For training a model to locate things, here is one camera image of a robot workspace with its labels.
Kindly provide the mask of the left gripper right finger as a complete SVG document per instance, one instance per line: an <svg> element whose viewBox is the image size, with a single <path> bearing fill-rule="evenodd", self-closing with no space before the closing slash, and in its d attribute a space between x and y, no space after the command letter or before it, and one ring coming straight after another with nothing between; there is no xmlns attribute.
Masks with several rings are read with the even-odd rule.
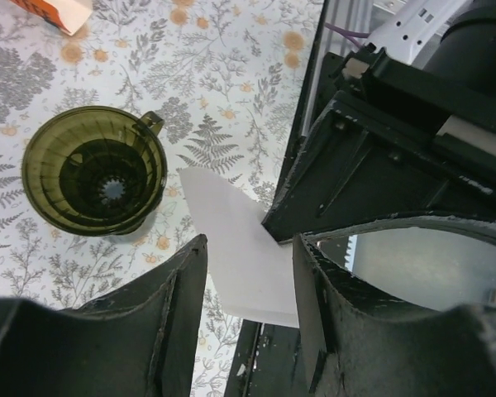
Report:
<svg viewBox="0 0 496 397"><path fill-rule="evenodd" d="M293 239L305 369L314 396L445 396L430 309L396 299Z"/></svg>

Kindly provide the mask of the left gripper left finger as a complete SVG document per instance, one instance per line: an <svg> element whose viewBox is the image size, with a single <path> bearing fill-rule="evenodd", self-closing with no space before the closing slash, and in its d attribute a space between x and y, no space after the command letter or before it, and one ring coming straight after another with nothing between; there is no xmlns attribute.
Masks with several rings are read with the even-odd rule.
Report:
<svg viewBox="0 0 496 397"><path fill-rule="evenodd" d="M164 264L79 308L74 396L187 396L207 274L198 235Z"/></svg>

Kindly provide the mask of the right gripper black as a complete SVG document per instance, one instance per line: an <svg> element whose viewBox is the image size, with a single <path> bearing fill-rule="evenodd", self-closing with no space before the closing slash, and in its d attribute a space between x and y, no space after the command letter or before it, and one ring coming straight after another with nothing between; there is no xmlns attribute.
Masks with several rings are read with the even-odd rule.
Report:
<svg viewBox="0 0 496 397"><path fill-rule="evenodd" d="M339 91L359 104L345 93L329 101ZM396 128L496 181L496 59L438 51L417 69L383 50L329 52L314 114L263 221L277 242L418 227L496 246L489 194Z"/></svg>

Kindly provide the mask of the dark olive glass dripper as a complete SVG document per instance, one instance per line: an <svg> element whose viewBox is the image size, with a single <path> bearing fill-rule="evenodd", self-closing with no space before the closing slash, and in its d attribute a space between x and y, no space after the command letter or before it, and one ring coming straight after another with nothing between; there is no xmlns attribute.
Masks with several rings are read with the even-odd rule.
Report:
<svg viewBox="0 0 496 397"><path fill-rule="evenodd" d="M159 206L167 159L165 121L149 111L70 109L43 124L26 146L21 179L31 206L52 226L104 237L137 230Z"/></svg>

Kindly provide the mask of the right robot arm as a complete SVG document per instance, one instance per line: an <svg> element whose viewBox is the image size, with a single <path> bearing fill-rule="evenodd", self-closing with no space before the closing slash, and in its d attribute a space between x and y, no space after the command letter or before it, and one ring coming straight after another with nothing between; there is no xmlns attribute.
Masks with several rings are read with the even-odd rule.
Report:
<svg viewBox="0 0 496 397"><path fill-rule="evenodd" d="M326 1L263 226L405 227L496 246L496 1Z"/></svg>

